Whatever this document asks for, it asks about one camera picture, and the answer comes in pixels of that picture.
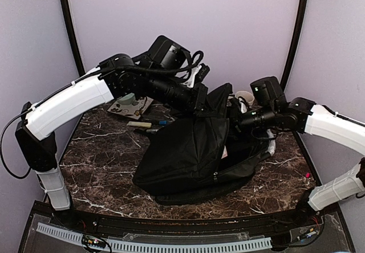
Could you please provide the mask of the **white book with pink flowers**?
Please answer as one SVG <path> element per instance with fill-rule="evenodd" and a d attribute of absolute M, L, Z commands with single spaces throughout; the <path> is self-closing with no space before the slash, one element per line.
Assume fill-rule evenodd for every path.
<path fill-rule="evenodd" d="M 227 148 L 226 147 L 224 147 L 224 151 L 223 151 L 223 153 L 222 153 L 222 159 L 224 159 L 224 158 L 226 158 L 228 156 L 228 151 L 227 151 Z"/>

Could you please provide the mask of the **black student backpack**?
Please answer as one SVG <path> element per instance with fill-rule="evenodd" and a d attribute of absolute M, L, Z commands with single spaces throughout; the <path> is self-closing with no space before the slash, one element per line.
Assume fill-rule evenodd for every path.
<path fill-rule="evenodd" d="M 245 186 L 275 153 L 276 141 L 269 129 L 233 126 L 240 111 L 226 104 L 231 92 L 229 83 L 214 89 L 207 116 L 180 118 L 150 135 L 133 184 L 167 206 L 209 201 Z"/>

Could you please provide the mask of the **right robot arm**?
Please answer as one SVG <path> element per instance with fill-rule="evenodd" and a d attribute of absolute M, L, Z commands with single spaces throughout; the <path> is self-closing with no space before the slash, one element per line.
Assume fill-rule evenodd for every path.
<path fill-rule="evenodd" d="M 259 109 L 243 113 L 238 118 L 241 128 L 285 129 L 307 133 L 339 143 L 364 154 L 364 123 L 346 117 L 325 105 L 297 97 L 291 102 L 275 76 L 256 80 L 250 85 Z M 364 159 L 340 177 L 304 193 L 291 214 L 291 222 L 304 226 L 313 212 L 364 192 Z"/>

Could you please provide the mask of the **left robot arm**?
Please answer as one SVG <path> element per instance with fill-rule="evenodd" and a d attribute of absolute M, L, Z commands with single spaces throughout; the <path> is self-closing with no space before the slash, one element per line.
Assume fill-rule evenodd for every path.
<path fill-rule="evenodd" d="M 149 97 L 186 114 L 205 110 L 208 73 L 202 51 L 191 53 L 160 35 L 150 48 L 137 56 L 116 54 L 100 62 L 80 78 L 37 103 L 26 103 L 13 118 L 15 138 L 34 171 L 52 208 L 68 228 L 80 224 L 80 214 L 64 183 L 58 160 L 55 131 L 99 105 L 130 93 Z"/>

